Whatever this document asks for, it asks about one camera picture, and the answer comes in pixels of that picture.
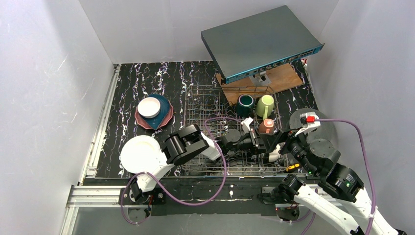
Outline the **pink mug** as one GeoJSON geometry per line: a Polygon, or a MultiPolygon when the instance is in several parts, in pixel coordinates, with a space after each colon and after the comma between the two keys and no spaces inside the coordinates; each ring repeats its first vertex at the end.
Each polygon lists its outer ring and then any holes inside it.
{"type": "Polygon", "coordinates": [[[265,119],[262,121],[258,128],[258,132],[261,134],[272,134],[274,132],[274,121],[272,119],[265,119]]]}

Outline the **dark green mug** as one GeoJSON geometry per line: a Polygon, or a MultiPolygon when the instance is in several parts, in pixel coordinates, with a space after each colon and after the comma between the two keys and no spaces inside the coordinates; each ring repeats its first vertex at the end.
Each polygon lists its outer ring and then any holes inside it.
{"type": "Polygon", "coordinates": [[[236,103],[236,114],[241,118],[248,118],[252,116],[254,107],[254,98],[249,94],[242,94],[238,97],[236,103]]]}

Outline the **light green mug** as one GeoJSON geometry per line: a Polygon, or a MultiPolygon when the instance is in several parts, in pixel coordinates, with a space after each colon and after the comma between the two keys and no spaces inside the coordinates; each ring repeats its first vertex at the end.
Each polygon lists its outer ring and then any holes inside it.
{"type": "Polygon", "coordinates": [[[274,98],[269,95],[263,95],[257,102],[255,113],[263,120],[267,119],[274,109],[274,98]]]}

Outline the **patterned white bowl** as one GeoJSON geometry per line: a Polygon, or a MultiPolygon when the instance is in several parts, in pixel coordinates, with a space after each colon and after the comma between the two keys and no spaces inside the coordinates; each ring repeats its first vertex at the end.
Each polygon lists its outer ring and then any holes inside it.
{"type": "Polygon", "coordinates": [[[157,98],[147,97],[141,100],[137,106],[138,113],[144,118],[156,117],[161,109],[161,103],[157,98]]]}

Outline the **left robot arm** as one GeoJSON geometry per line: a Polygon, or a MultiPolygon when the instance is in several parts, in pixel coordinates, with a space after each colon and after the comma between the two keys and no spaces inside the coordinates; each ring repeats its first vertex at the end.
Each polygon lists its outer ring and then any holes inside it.
{"type": "Polygon", "coordinates": [[[198,155],[214,161],[232,151],[267,154],[272,143],[269,135],[249,129],[241,134],[231,129],[225,135],[210,139],[193,124],[169,135],[163,146],[151,136],[136,136],[124,145],[120,159],[125,170],[138,176],[129,183],[129,197],[138,202],[153,191],[156,181],[174,166],[183,165],[198,155]]]}

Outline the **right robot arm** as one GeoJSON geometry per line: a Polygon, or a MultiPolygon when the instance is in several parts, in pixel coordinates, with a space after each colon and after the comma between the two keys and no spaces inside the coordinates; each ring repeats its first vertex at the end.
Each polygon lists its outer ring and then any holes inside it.
{"type": "Polygon", "coordinates": [[[267,203],[299,203],[331,224],[343,235],[404,235],[405,231],[391,226],[377,209],[374,198],[370,198],[363,181],[351,168],[338,163],[340,152],[325,139],[310,143],[300,132],[279,130],[265,135],[269,150],[290,153],[312,176],[318,177],[318,186],[339,202],[341,210],[314,192],[303,180],[288,174],[270,192],[261,194],[267,203]]]}

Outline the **yellow black screwdriver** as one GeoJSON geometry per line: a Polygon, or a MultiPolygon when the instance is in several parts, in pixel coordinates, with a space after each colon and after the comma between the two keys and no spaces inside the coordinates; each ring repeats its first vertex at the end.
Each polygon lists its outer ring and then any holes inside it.
{"type": "Polygon", "coordinates": [[[286,173],[292,173],[295,172],[300,167],[300,164],[292,164],[285,168],[286,173]]]}

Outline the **grey filament spool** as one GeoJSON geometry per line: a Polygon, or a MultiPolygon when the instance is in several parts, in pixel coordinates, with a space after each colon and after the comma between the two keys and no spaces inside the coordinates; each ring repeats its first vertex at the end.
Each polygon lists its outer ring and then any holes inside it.
{"type": "MultiPolygon", "coordinates": [[[[288,122],[285,124],[285,127],[290,128],[290,129],[301,128],[302,124],[300,122],[300,115],[304,113],[308,113],[308,112],[315,112],[318,118],[328,119],[328,117],[324,113],[320,112],[319,110],[311,109],[311,108],[301,108],[301,109],[294,111],[291,114],[288,122]]],[[[310,143],[317,139],[333,141],[335,133],[336,133],[336,129],[332,122],[321,122],[320,127],[308,133],[306,140],[307,140],[307,143],[310,143]]]]}

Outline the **wooden board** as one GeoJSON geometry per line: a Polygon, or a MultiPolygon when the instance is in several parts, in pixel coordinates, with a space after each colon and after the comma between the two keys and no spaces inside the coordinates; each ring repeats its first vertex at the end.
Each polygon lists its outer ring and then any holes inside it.
{"type": "Polygon", "coordinates": [[[271,82],[269,84],[265,84],[263,81],[256,85],[251,81],[251,77],[245,77],[229,84],[221,84],[220,87],[229,104],[233,105],[242,94],[249,94],[254,98],[259,98],[266,94],[274,94],[304,84],[290,64],[284,64],[268,70],[266,75],[271,82]]]}

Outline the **dark blue plate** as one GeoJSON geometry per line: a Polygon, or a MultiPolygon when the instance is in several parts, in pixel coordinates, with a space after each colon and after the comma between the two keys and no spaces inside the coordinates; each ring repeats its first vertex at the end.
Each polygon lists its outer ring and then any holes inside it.
{"type": "Polygon", "coordinates": [[[170,102],[167,98],[159,94],[150,94],[148,97],[155,98],[159,101],[161,107],[159,113],[152,118],[146,118],[141,115],[144,121],[154,130],[157,130],[161,127],[163,120],[167,117],[168,113],[170,112],[170,102]]]}

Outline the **white plate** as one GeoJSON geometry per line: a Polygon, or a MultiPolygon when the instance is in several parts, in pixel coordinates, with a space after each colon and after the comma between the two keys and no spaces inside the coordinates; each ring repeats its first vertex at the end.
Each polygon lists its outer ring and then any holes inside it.
{"type": "Polygon", "coordinates": [[[152,171],[159,166],[160,145],[151,136],[140,135],[128,140],[120,153],[120,162],[130,173],[152,171]]]}

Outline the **maroon plate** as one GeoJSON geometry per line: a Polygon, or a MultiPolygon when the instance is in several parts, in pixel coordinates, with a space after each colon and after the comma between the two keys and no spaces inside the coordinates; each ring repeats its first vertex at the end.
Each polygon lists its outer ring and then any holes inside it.
{"type": "MultiPolygon", "coordinates": [[[[173,118],[173,114],[174,114],[174,108],[171,104],[169,113],[167,114],[167,116],[163,119],[161,124],[155,130],[158,130],[158,129],[166,126],[170,122],[170,120],[173,118]]],[[[137,125],[141,126],[143,129],[146,129],[146,130],[153,129],[149,124],[147,124],[145,122],[145,120],[140,116],[138,111],[135,111],[135,119],[136,119],[137,125]]]]}

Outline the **metal switch stand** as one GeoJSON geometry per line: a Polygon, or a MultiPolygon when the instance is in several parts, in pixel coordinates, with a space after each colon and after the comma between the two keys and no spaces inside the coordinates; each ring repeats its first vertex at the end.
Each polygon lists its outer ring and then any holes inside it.
{"type": "Polygon", "coordinates": [[[252,76],[249,76],[249,79],[255,86],[268,86],[272,83],[266,71],[253,74],[252,76]]]}

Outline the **grey network switch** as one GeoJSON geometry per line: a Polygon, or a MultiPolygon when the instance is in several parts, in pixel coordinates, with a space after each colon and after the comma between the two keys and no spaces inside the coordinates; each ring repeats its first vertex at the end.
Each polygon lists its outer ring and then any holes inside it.
{"type": "Polygon", "coordinates": [[[316,54],[324,46],[287,5],[203,30],[201,39],[221,84],[316,54]]]}

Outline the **aluminium frame rail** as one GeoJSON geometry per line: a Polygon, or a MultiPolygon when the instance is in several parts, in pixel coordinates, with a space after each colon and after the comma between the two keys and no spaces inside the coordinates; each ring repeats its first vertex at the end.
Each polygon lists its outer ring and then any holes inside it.
{"type": "Polygon", "coordinates": [[[121,64],[114,64],[114,73],[110,80],[110,85],[104,99],[104,103],[101,108],[101,113],[99,116],[99,121],[96,126],[94,136],[92,138],[89,150],[87,152],[86,160],[82,168],[80,179],[76,185],[71,186],[68,201],[65,207],[65,216],[63,220],[63,225],[61,227],[61,235],[70,235],[73,232],[74,225],[76,222],[76,217],[79,211],[78,207],[71,207],[69,205],[72,194],[80,189],[88,190],[87,186],[84,185],[86,179],[96,178],[97,174],[97,165],[99,162],[100,152],[102,148],[102,140],[105,136],[106,126],[108,122],[108,116],[111,110],[111,103],[114,97],[114,92],[116,89],[116,84],[119,77],[121,64]]]}

